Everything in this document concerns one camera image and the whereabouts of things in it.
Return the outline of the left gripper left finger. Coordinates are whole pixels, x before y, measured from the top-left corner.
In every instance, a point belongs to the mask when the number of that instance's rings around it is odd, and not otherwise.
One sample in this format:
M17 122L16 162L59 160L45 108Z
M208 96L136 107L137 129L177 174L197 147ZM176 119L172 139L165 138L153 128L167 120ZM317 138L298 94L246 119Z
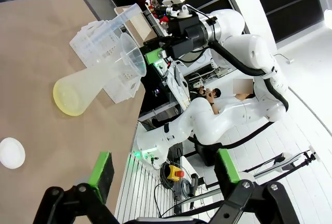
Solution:
M105 205L113 177L112 154L102 151L86 183L69 190L53 186L45 191L33 223L74 223L80 216L91 223L115 223Z

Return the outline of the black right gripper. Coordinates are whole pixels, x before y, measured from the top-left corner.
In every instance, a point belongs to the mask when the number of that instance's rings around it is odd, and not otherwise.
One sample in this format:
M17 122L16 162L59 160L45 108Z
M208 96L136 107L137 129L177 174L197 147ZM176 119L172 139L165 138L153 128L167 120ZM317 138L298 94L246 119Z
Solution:
M205 27L198 15L182 19L170 19L168 21L168 33L171 34L171 37L155 37L143 42L144 47L155 49L145 54L145 60L148 64L153 64L168 56L180 58L208 42Z

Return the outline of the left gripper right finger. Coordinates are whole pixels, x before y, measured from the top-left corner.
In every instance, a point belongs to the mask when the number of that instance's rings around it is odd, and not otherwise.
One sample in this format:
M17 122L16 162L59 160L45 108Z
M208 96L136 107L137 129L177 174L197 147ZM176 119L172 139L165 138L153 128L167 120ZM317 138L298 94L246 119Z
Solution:
M241 179L227 150L215 155L214 171L224 199L209 223L238 223L243 213L253 213L260 223L299 223L286 192L277 181L263 186Z

